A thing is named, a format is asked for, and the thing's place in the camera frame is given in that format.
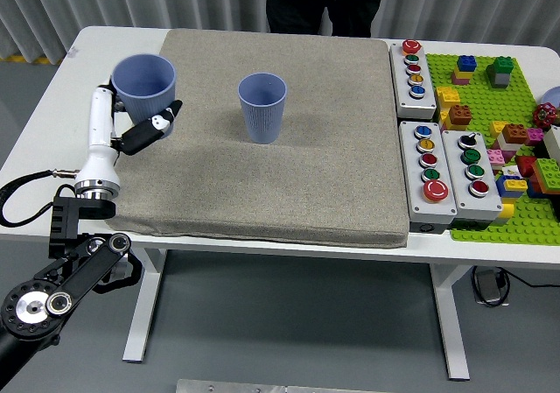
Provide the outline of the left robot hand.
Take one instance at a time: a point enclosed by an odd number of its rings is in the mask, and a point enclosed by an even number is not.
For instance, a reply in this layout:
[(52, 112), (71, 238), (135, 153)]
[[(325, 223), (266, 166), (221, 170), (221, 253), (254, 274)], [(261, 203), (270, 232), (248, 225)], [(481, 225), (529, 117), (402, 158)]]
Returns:
[(114, 199), (121, 185), (115, 171), (118, 155), (123, 153), (133, 156), (162, 139), (182, 107), (182, 101), (175, 100), (152, 117), (134, 125), (121, 137), (116, 137), (114, 98), (115, 92), (107, 86), (99, 86), (93, 92), (87, 161), (74, 182), (74, 190), (79, 198)]

